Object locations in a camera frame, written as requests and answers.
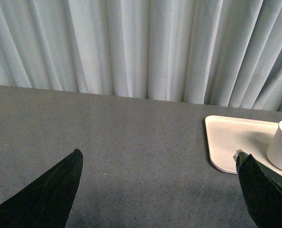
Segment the tabletop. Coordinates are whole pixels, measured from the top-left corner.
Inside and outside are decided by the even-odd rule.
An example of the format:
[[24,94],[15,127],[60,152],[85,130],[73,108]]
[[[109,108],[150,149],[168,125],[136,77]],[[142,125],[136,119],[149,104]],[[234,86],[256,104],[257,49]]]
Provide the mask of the tabletop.
[[0,86],[0,204],[84,156],[66,227],[255,228],[237,175],[212,166],[204,119],[281,112]]

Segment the pleated curtain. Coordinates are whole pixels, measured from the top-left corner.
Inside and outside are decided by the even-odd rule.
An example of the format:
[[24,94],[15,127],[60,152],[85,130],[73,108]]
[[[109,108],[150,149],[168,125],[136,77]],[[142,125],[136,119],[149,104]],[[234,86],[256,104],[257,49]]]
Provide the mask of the pleated curtain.
[[282,0],[0,0],[0,85],[282,111]]

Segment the white tray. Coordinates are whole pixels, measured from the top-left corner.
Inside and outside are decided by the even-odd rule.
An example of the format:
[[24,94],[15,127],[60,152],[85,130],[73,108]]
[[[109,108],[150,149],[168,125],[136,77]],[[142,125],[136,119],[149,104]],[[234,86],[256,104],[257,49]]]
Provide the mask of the white tray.
[[255,159],[282,175],[266,156],[278,123],[211,115],[205,119],[209,156],[220,171],[237,174],[233,159],[237,150],[252,154]]

